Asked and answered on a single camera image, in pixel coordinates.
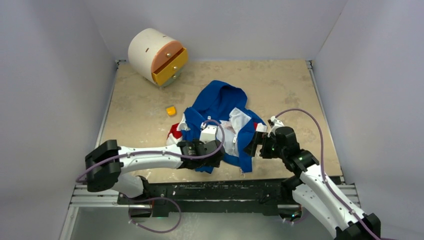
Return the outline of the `blue white red jacket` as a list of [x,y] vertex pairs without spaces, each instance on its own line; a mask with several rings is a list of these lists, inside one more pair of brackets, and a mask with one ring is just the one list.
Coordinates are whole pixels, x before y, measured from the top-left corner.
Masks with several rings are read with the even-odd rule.
[[199,139],[201,124],[212,119],[220,123],[216,138],[223,141],[224,161],[239,167],[242,172],[253,170],[252,156],[244,152],[255,132],[267,132],[266,123],[247,109],[248,97],[238,87],[220,80],[211,81],[197,96],[191,107],[185,109],[179,123],[171,126],[166,143]]

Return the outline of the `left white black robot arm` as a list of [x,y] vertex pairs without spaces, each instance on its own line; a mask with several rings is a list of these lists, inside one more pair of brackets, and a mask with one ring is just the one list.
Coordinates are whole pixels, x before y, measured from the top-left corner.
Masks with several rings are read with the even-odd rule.
[[148,181],[132,172],[145,169],[189,169],[219,167],[226,152],[219,140],[183,140],[152,148],[119,146],[107,140],[85,156],[84,176],[88,192],[114,190],[138,205],[149,199]]

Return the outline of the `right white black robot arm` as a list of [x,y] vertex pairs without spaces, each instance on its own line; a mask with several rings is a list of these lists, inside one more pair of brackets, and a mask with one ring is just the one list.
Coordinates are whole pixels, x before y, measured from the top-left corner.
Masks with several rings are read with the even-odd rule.
[[263,159],[279,158],[294,174],[282,182],[280,196],[284,202],[300,204],[335,240],[381,238],[380,219],[374,213],[365,213],[337,187],[317,158],[300,147],[291,127],[276,127],[270,133],[257,131],[244,151],[252,155],[259,145]]

